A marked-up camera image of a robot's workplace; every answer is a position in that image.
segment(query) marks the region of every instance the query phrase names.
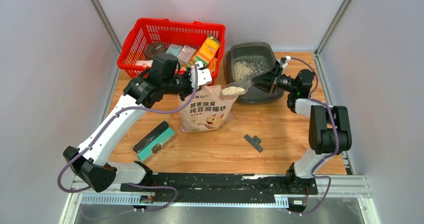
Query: red basket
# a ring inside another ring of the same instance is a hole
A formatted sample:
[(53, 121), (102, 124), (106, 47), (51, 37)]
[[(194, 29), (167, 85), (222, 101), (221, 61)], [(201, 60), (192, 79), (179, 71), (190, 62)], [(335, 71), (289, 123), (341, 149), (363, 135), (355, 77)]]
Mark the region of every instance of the red basket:
[(225, 26), (221, 24), (140, 18), (123, 43), (122, 52), (117, 61), (118, 67), (125, 70), (131, 78), (135, 78), (146, 69), (144, 66), (136, 65), (136, 62), (146, 60), (145, 51), (149, 44), (161, 42), (165, 44), (166, 48), (170, 44), (176, 44), (199, 49), (208, 35), (214, 36), (220, 42), (219, 49), (215, 54), (217, 58), (216, 71), (211, 74), (212, 80), (215, 81), (225, 48)]

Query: gray litter box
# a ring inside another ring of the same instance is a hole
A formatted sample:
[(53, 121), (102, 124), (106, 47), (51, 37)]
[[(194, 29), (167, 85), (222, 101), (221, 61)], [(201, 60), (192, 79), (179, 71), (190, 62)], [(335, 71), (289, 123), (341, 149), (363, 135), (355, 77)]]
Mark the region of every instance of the gray litter box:
[[(253, 77), (272, 70), (276, 57), (266, 42), (247, 42), (233, 45), (226, 54), (226, 68), (229, 82), (250, 80)], [(280, 99), (284, 91), (277, 89), (273, 94), (266, 93), (255, 86), (246, 94), (240, 95), (237, 101), (241, 104), (263, 104)]]

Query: wooden table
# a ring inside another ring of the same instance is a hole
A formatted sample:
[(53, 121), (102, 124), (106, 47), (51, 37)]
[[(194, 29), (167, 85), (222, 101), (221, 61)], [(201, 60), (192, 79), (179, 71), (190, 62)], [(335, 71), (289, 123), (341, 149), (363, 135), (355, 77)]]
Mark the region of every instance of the wooden table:
[[(276, 52), (275, 57), (293, 56), (315, 67), (311, 52)], [(216, 85), (225, 85), (225, 58), (219, 69)], [(307, 68), (301, 62), (292, 60), (286, 75), (295, 77)], [(130, 81), (125, 71), (121, 71), (111, 108)], [(319, 85), (313, 97), (324, 100), (323, 89)], [(166, 95), (154, 105), (155, 109), (173, 110), (178, 107), (176, 95)], [(125, 134), (113, 150), (110, 160), (130, 163), (138, 160), (132, 147), (163, 120), (177, 132), (177, 137), (146, 163), (154, 172), (185, 173), (230, 173), (230, 174), (285, 174), (290, 164), (299, 160), (309, 146), (309, 120), (287, 108), (287, 93), (272, 103), (242, 105), (234, 103), (231, 113), (235, 119), (225, 123), (220, 129), (198, 133), (182, 133), (179, 113), (169, 115), (146, 113)], [(259, 153), (245, 139), (258, 136), (263, 152)], [(346, 170), (341, 156), (330, 159), (318, 174), (345, 175)]]

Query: cat litter bag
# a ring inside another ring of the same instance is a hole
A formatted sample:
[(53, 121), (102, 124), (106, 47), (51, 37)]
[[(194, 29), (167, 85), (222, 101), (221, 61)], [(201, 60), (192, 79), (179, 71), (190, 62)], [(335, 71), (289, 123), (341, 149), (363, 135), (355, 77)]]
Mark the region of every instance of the cat litter bag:
[[(238, 95), (221, 100), (221, 87), (221, 85), (203, 86), (196, 92), (190, 104), (179, 112), (183, 133), (215, 130), (234, 118), (230, 110)], [(185, 101), (178, 99), (179, 106), (184, 105), (187, 100), (188, 98)]]

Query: gray wall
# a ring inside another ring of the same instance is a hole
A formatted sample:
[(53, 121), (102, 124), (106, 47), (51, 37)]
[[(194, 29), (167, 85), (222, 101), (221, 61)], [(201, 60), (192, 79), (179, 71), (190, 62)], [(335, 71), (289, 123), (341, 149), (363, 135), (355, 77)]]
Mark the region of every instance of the gray wall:
[(62, 152), (99, 124), (117, 57), (89, 0), (0, 0), (0, 223), (58, 223)]
[(318, 47), (343, 0), (100, 0), (121, 43), (138, 18), (226, 26), (226, 48), (267, 42), (274, 50)]
[(422, 223), (424, 0), (353, 0), (322, 54), (384, 224)]

